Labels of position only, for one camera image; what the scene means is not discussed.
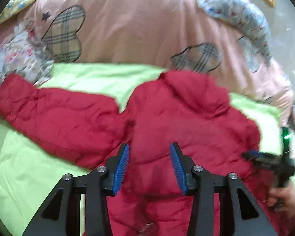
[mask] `black star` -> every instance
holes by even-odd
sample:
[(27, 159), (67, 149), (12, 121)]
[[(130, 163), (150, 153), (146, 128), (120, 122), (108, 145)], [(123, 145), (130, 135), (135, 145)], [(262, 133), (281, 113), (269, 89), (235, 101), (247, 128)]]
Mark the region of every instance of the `black star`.
[(47, 21), (47, 19), (50, 17), (51, 15), (49, 14), (49, 11), (47, 11), (46, 13), (43, 13), (43, 18), (42, 20), (45, 20), (45, 22)]

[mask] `jacket sleeve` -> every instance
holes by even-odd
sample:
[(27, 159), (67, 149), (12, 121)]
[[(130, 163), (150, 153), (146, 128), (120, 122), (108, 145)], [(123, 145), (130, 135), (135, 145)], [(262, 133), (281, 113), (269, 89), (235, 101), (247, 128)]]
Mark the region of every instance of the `jacket sleeve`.
[(112, 98), (36, 89), (15, 74), (0, 87), (0, 113), (48, 153), (90, 169), (115, 155), (126, 138), (126, 122)]

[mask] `human hand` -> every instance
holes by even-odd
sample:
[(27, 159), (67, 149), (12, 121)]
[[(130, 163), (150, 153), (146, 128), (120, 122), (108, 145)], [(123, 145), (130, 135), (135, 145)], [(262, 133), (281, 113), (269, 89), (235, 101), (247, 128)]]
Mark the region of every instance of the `human hand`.
[(292, 182), (286, 188), (271, 188), (267, 205), (273, 207), (279, 198), (283, 200), (280, 211), (285, 211), (287, 218), (292, 218), (295, 215), (295, 188)]

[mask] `black gripper frame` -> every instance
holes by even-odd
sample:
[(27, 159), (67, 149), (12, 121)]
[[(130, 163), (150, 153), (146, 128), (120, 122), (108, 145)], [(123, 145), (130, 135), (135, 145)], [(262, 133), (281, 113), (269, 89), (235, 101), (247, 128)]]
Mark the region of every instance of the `black gripper frame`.
[(110, 174), (116, 170), (124, 149), (122, 144), (118, 154), (107, 160), (103, 172), (94, 169), (78, 177), (65, 174), (43, 201), (23, 236), (80, 236), (81, 194), (85, 194), (86, 235), (112, 236), (106, 196), (114, 196)]
[[(295, 161), (290, 158), (289, 129), (282, 128), (283, 151), (282, 155), (259, 153), (257, 151), (248, 151), (243, 153), (246, 160), (252, 161), (256, 168), (261, 168), (273, 171), (273, 186), (274, 187), (287, 187), (291, 176), (295, 175)], [(274, 205), (274, 211), (280, 211), (283, 206), (283, 200), (278, 199)]]
[(263, 209), (236, 174), (218, 176), (205, 168), (195, 171), (191, 157), (183, 155), (178, 143), (173, 145), (189, 178), (185, 195), (194, 196), (187, 236), (213, 236), (214, 194), (219, 194), (220, 236), (277, 236)]

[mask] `green light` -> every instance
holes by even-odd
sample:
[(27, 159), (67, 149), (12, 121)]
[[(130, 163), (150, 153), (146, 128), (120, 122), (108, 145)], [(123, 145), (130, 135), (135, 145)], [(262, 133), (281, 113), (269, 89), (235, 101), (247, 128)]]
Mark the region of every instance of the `green light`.
[(292, 136), (292, 134), (288, 134), (284, 137), (284, 139), (289, 139)]

